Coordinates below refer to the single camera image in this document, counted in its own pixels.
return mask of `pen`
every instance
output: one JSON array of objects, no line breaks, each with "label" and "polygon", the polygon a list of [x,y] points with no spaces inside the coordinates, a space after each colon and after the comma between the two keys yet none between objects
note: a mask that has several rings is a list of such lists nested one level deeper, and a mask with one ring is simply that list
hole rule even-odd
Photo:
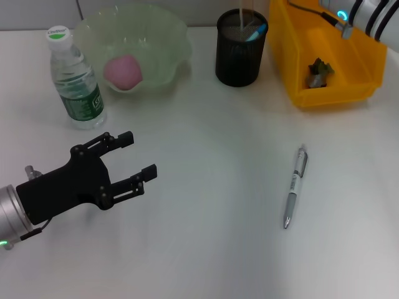
[{"label": "pen", "polygon": [[299,185],[302,177],[304,176],[305,167],[307,162],[307,153],[305,145],[302,145],[298,150],[297,161],[295,163],[294,174],[292,175],[291,185],[287,198],[286,211],[284,213],[284,228],[288,228],[291,223],[292,214],[294,213],[295,202],[298,196]]},{"label": "pen", "polygon": [[260,36],[265,30],[266,30],[266,24],[260,25],[260,26],[255,30],[255,32],[254,32],[250,37],[248,37],[248,39],[246,40],[246,42],[250,42],[250,41],[256,39],[256,38],[257,38],[258,36]]}]

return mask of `yellow bin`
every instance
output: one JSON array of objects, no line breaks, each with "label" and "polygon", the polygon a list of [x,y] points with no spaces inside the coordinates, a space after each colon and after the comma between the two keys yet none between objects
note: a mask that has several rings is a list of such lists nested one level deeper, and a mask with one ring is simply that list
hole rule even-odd
[{"label": "yellow bin", "polygon": [[[318,0],[293,3],[323,11]],[[349,40],[320,16],[298,10],[286,0],[271,0],[269,45],[287,92],[298,107],[366,100],[382,84],[387,48],[357,29]],[[320,57],[335,74],[327,87],[309,89],[308,65]]]}]

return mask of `pink sponge ball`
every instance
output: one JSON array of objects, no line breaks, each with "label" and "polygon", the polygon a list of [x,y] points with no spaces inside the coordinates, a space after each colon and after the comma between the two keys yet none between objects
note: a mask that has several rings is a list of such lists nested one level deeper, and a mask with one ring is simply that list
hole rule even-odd
[{"label": "pink sponge ball", "polygon": [[108,61],[104,68],[104,78],[120,90],[130,90],[143,80],[140,65],[131,55]]}]

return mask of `blue pen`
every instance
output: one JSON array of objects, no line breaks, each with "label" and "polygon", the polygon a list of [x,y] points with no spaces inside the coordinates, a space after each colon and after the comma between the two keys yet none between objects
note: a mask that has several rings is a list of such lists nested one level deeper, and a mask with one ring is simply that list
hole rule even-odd
[{"label": "blue pen", "polygon": [[248,39],[246,42],[250,42],[254,39],[256,39],[258,36],[260,36],[264,31],[266,30],[266,24],[260,25],[254,33]]}]

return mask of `bowl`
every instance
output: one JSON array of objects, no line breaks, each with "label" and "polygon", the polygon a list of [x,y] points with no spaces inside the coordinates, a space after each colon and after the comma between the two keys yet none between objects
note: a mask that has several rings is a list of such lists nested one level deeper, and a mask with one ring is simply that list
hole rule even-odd
[{"label": "bowl", "polygon": [[[121,93],[168,85],[178,66],[191,56],[186,24],[152,4],[103,9],[79,23],[74,42],[92,65],[97,80]],[[104,79],[103,69],[109,60],[126,54],[138,60],[143,81],[130,90],[121,90]]]}]

